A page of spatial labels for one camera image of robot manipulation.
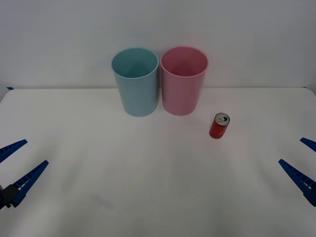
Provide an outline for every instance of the tabletop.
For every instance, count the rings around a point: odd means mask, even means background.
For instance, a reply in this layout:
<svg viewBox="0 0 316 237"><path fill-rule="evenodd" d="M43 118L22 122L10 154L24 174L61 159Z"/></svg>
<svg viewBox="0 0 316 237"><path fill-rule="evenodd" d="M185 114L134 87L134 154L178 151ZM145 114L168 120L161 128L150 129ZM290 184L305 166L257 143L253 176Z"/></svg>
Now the tabletop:
<svg viewBox="0 0 316 237"><path fill-rule="evenodd" d="M231 118L222 139L214 116ZM123 110L117 89L15 89L0 103L0 146L27 139L0 165L6 187L49 165L3 237L314 237L316 209L278 161L316 180L316 98L305 88L205 88L183 117L161 101Z"/></svg>

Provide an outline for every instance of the can lid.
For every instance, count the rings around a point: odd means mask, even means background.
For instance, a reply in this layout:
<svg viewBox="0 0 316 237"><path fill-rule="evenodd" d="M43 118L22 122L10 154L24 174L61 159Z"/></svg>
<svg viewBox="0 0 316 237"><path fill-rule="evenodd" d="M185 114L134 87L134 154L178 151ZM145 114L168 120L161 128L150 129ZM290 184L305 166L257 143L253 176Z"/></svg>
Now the can lid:
<svg viewBox="0 0 316 237"><path fill-rule="evenodd" d="M222 126L228 125L231 121L231 118L225 113L218 113L215 116L215 121Z"/></svg>

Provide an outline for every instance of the soda can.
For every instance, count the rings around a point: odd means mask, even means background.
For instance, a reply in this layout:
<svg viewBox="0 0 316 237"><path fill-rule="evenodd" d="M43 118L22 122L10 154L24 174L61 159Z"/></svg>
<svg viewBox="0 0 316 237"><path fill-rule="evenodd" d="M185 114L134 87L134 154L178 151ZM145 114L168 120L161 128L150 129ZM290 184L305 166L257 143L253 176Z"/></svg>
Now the soda can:
<svg viewBox="0 0 316 237"><path fill-rule="evenodd" d="M209 135L214 139L220 139L224 135L230 121L231 119L227 114L218 113L209 130Z"/></svg>

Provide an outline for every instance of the plastic cup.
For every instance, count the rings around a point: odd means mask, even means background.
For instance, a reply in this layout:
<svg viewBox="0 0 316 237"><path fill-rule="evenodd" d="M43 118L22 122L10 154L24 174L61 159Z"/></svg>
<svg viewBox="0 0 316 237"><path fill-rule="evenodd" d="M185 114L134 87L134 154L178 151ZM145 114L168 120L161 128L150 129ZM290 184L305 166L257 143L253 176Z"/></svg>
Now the plastic cup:
<svg viewBox="0 0 316 237"><path fill-rule="evenodd" d="M112 60L125 111L136 117L151 114L158 104L158 57L143 48L129 48Z"/></svg>
<svg viewBox="0 0 316 237"><path fill-rule="evenodd" d="M188 115L198 103L208 67L204 53L192 47L172 48L161 58L163 107L173 115Z"/></svg>

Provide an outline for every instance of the blue cup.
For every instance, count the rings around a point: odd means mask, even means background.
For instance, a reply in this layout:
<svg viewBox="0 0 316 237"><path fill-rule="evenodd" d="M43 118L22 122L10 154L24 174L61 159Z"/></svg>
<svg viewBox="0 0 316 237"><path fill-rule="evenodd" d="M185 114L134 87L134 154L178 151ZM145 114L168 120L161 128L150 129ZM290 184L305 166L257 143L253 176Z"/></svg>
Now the blue cup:
<svg viewBox="0 0 316 237"><path fill-rule="evenodd" d="M158 104L159 60L143 48L129 48L112 60L112 69L125 111L133 116L151 114Z"/></svg>

